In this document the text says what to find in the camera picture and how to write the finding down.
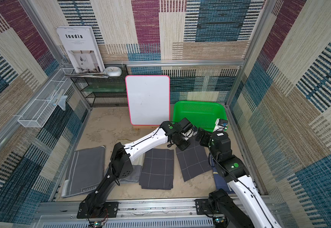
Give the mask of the green plastic basket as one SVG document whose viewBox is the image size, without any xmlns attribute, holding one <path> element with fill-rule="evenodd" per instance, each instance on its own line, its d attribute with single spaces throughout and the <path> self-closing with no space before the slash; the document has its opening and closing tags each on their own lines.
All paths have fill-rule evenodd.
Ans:
<svg viewBox="0 0 331 228">
<path fill-rule="evenodd" d="M 227 120 L 225 108 L 219 103 L 179 101 L 174 105 L 173 122 L 187 118 L 191 124 L 213 132 L 217 119 Z"/>
</svg>

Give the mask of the dark checked pillowcase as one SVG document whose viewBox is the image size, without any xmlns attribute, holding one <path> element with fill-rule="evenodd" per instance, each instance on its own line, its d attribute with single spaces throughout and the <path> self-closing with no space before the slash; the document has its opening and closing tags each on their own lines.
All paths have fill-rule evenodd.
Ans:
<svg viewBox="0 0 331 228">
<path fill-rule="evenodd" d="M 174 150 L 152 149 L 145 153 L 139 185 L 147 190 L 171 190 L 174 180 Z"/>
<path fill-rule="evenodd" d="M 178 147 L 176 148 L 184 182 L 212 170 L 205 148 L 194 138 L 189 139 L 188 142 L 190 142 L 190 145 L 184 151 L 181 151 Z"/>
</svg>

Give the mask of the beige grey pillowcase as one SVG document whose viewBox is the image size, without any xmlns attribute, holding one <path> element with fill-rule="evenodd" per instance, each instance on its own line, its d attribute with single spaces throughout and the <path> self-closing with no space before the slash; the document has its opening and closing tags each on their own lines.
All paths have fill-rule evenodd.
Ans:
<svg viewBox="0 0 331 228">
<path fill-rule="evenodd" d="M 132 162 L 133 172 L 129 176 L 127 176 L 123 179 L 120 179 L 119 183 L 120 184 L 138 183 L 139 179 L 140 179 L 142 167 L 143 167 L 143 162 L 144 162 L 144 155 L 142 155 L 142 156 L 138 157 L 136 160 L 134 160 Z"/>
</svg>

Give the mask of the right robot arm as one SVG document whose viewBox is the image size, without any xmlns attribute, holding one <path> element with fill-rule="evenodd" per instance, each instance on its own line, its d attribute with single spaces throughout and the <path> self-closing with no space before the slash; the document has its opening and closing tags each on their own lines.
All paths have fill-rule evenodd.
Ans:
<svg viewBox="0 0 331 228">
<path fill-rule="evenodd" d="M 256 189 L 248 169 L 232 154 L 228 134 L 223 129 L 211 133 L 198 128 L 195 137 L 201 146 L 209 149 L 219 176 L 230 185 L 245 211 L 236 206 L 222 189 L 209 194 L 211 209 L 226 216 L 236 228 L 280 228 Z"/>
</svg>

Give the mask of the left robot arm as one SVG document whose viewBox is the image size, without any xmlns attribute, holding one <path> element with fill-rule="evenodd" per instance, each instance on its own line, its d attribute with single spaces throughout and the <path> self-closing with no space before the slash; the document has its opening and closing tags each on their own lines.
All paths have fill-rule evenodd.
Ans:
<svg viewBox="0 0 331 228">
<path fill-rule="evenodd" d="M 153 132 L 136 141 L 125 145 L 116 143 L 104 178 L 79 204 L 77 218 L 99 218 L 104 213 L 105 202 L 112 188 L 133 172 L 132 162 L 139 156 L 165 143 L 174 144 L 184 151 L 190 145 L 188 139 L 196 133 L 197 127 L 183 118 L 179 122 L 164 121 Z"/>
</svg>

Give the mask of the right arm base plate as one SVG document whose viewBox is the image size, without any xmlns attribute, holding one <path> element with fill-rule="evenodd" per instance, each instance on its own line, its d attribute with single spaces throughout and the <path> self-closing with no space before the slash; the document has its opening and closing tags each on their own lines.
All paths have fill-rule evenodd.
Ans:
<svg viewBox="0 0 331 228">
<path fill-rule="evenodd" d="M 213 208 L 212 205 L 210 205 L 208 199 L 195 199 L 195 207 L 197 211 L 197 215 L 206 215 L 206 216 L 215 216 L 220 215 L 221 213 L 217 211 L 215 208 Z"/>
</svg>

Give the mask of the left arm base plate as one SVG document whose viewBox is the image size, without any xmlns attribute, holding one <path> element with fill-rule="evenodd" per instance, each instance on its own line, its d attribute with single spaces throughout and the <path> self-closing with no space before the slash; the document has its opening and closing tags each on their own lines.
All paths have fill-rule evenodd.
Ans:
<svg viewBox="0 0 331 228">
<path fill-rule="evenodd" d="M 117 216 L 119 202 L 106 201 L 97 206 L 87 201 L 81 202 L 76 218 L 94 219 L 94 218 L 115 218 Z"/>
</svg>

